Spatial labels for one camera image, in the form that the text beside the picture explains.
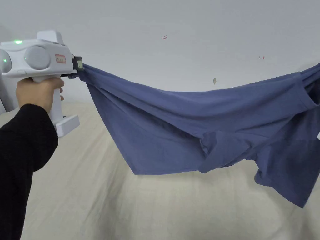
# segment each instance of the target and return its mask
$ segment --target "clothing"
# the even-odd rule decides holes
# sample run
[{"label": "clothing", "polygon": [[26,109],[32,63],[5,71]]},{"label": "clothing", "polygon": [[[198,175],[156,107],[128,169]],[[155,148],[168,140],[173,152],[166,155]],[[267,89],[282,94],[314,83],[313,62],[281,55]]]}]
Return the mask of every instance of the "clothing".
[{"label": "clothing", "polygon": [[256,161],[257,183],[303,207],[318,177],[320,64],[208,92],[167,92],[84,65],[95,106],[134,174]]},{"label": "clothing", "polygon": [[0,239],[20,239],[32,174],[58,146],[47,112],[26,104],[0,129]]}]

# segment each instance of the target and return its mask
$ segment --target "device base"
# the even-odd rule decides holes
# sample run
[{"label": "device base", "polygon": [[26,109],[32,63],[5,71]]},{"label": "device base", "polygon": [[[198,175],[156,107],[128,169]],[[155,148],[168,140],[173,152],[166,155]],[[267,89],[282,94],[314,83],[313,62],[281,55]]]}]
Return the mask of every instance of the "device base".
[{"label": "device base", "polygon": [[63,137],[80,125],[78,115],[66,116],[54,126],[58,137]]}]

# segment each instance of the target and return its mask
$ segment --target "white wall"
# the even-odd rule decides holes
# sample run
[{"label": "white wall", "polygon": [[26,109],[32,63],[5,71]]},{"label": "white wall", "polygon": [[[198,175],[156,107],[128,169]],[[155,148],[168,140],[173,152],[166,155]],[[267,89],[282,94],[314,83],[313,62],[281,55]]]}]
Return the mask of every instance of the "white wall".
[{"label": "white wall", "polygon": [[[320,59],[319,0],[15,0],[0,8],[0,41],[56,29],[84,63],[164,90],[233,87]],[[16,82],[3,83],[5,105],[16,106]],[[64,96],[91,101],[78,79],[66,79]]]}]

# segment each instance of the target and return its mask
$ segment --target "device handle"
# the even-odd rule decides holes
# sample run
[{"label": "device handle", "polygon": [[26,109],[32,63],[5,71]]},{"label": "device handle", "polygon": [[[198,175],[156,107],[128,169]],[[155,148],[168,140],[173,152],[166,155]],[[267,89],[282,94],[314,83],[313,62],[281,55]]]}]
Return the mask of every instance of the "device handle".
[{"label": "device handle", "polygon": [[[60,77],[60,76],[61,75],[38,76],[38,77],[33,77],[32,79],[33,81],[39,83],[47,78]],[[63,119],[59,88],[55,89],[53,92],[53,103],[52,103],[51,111],[49,112],[49,117],[54,125]]]}]

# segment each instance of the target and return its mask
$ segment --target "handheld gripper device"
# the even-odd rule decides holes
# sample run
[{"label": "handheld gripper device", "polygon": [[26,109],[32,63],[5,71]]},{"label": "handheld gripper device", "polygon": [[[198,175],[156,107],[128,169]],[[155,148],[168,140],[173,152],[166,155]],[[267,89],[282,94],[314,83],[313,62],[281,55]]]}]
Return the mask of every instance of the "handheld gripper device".
[{"label": "handheld gripper device", "polygon": [[[82,58],[71,54],[56,31],[41,31],[37,39],[0,43],[0,73],[9,78],[31,77],[41,82],[50,77],[76,75],[83,70]],[[60,90],[55,89],[49,113],[58,137],[79,126],[79,117],[63,116]]]}]

